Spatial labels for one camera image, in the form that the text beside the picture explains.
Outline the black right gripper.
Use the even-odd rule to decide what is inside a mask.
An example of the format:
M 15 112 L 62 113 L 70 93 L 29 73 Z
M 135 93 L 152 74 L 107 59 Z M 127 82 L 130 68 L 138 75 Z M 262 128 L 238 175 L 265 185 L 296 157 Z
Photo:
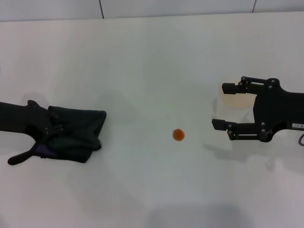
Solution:
M 215 130 L 226 131 L 230 140 L 267 143 L 281 130 L 304 130 L 304 94 L 284 90 L 276 78 L 241 77 L 237 84 L 223 83 L 224 94 L 254 94 L 255 123 L 212 119 Z

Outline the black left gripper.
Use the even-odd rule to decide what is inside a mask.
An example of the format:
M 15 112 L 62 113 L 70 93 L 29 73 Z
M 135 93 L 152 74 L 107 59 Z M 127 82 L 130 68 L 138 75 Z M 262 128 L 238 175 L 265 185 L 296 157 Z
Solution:
M 60 135 L 63 125 L 53 106 L 44 108 L 34 100 L 25 106 L 1 102 L 0 130 L 26 134 L 37 143 L 45 143 Z

